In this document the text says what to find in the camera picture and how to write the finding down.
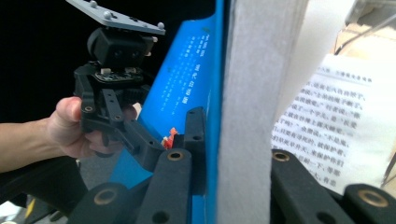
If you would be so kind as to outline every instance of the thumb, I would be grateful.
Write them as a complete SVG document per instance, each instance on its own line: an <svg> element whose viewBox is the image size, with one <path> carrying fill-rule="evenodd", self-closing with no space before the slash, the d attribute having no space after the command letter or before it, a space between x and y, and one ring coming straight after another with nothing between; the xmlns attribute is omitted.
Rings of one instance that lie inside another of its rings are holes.
<svg viewBox="0 0 396 224"><path fill-rule="evenodd" d="M75 125L81 119L81 99L78 97L63 98L56 105L56 113L62 126Z"/></svg>

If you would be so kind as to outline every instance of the round hole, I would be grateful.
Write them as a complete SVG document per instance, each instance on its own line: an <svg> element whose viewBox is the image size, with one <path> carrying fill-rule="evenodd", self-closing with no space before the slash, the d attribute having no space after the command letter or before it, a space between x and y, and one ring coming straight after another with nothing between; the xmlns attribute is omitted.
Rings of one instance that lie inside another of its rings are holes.
<svg viewBox="0 0 396 224"><path fill-rule="evenodd" d="M290 157L282 152L274 152L273 153L273 158L277 161L288 161Z"/></svg>
<svg viewBox="0 0 396 224"><path fill-rule="evenodd" d="M389 205L386 198L382 197L377 192L369 189L359 190L358 195L364 202L375 207L387 207Z"/></svg>
<svg viewBox="0 0 396 224"><path fill-rule="evenodd" d="M166 223L167 221L169 221L169 214L161 211L161 212L157 212L152 216L152 221L154 223Z"/></svg>
<svg viewBox="0 0 396 224"><path fill-rule="evenodd" d="M102 189L99 191L93 201L98 205L105 205L114 201L117 197L117 192L114 189Z"/></svg>
<svg viewBox="0 0 396 224"><path fill-rule="evenodd" d="M85 106L84 110L87 112L91 112L93 111L93 108L91 106Z"/></svg>
<svg viewBox="0 0 396 224"><path fill-rule="evenodd" d="M319 219L319 221L321 223L324 223L324 224L335 224L336 223L335 219L331 215L324 213L324 212L317 213L317 218Z"/></svg>
<svg viewBox="0 0 396 224"><path fill-rule="evenodd" d="M172 152L168 154L169 161L180 161L183 159L183 154L181 152Z"/></svg>

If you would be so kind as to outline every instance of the human hand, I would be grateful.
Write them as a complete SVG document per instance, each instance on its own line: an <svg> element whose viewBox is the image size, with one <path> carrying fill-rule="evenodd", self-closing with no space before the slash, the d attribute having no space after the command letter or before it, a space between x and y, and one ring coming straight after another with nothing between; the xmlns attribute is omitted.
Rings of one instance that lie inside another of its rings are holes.
<svg viewBox="0 0 396 224"><path fill-rule="evenodd" d="M78 97L62 99L49 117L46 130L48 140L73 158L88 157L94 151L110 154L122 150L121 142L109 141L108 146L104 146L102 133L98 131L83 133L79 124L80 108L81 99Z"/></svg>

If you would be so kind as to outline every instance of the forearm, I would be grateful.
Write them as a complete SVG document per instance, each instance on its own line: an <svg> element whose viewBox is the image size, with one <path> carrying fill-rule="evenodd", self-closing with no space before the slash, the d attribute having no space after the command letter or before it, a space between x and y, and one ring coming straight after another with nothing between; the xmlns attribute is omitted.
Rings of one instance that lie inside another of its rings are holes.
<svg viewBox="0 0 396 224"><path fill-rule="evenodd" d="M59 146L48 140L47 122L48 119L42 119L0 124L0 173L65 155Z"/></svg>

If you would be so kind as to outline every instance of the white paper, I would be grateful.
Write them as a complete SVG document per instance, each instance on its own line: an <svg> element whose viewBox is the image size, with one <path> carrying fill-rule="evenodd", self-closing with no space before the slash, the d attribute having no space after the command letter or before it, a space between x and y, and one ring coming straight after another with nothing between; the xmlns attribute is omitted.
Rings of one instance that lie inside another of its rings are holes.
<svg viewBox="0 0 396 224"><path fill-rule="evenodd" d="M345 26L355 0L310 0L296 47L290 57L289 71L279 93L276 118L310 78Z"/></svg>
<svg viewBox="0 0 396 224"><path fill-rule="evenodd" d="M2 203L0 204L0 219L6 217L6 221L12 220L20 211L21 208L11 202Z"/></svg>
<svg viewBox="0 0 396 224"><path fill-rule="evenodd" d="M380 187L396 137L394 70L328 55L276 123L273 147L340 194L353 183Z"/></svg>

